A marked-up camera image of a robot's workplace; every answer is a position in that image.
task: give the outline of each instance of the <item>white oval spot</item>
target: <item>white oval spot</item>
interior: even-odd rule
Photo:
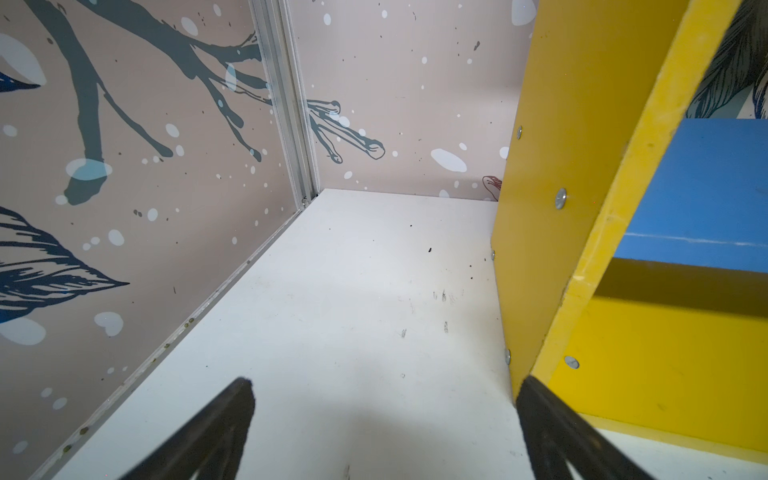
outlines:
[[[227,71],[224,73],[224,83],[231,91],[237,90],[237,72],[231,63],[227,64]]]
[[[165,124],[165,131],[168,132],[168,134],[173,138],[177,138],[179,136],[179,129],[176,128],[176,125],[174,124]]]
[[[27,447],[29,447],[29,442],[27,442],[26,440],[21,440],[21,441],[20,441],[19,443],[17,443],[16,445],[13,445],[13,450],[12,450],[12,451],[13,451],[13,452],[14,452],[16,455],[18,455],[19,453],[21,453],[21,452],[23,452],[24,450],[26,450],[26,449],[27,449]]]
[[[0,323],[0,335],[19,345],[37,345],[45,338],[43,325],[21,317]]]
[[[112,173],[112,167],[90,158],[78,158],[67,164],[67,175],[75,180],[96,180]]]
[[[97,313],[94,316],[94,323],[102,327],[107,336],[115,336],[123,329],[123,317],[115,312]]]
[[[181,26],[184,27],[188,34],[197,37],[197,25],[190,18],[181,17]]]
[[[536,18],[536,5],[533,0],[512,0],[512,24],[525,25]]]
[[[45,75],[35,54],[19,40],[0,33],[0,57],[34,84],[45,85]]]
[[[123,234],[120,233],[119,230],[109,230],[107,237],[109,238],[109,241],[111,241],[113,245],[117,245],[118,247],[123,243],[125,243]]]
[[[445,151],[442,148],[436,148],[429,154],[432,155],[432,158],[446,170],[462,173],[467,171],[467,164],[465,164],[461,158],[449,151]]]

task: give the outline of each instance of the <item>silver screw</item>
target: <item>silver screw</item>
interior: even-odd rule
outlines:
[[[564,358],[565,365],[570,366],[572,369],[576,370],[579,367],[579,362],[572,356],[566,356]]]
[[[554,196],[554,207],[561,210],[565,207],[565,199],[568,198],[568,192],[564,188],[558,190],[558,194]]]

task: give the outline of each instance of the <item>blue board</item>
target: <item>blue board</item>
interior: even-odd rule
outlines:
[[[768,273],[768,121],[683,120],[615,256]]]

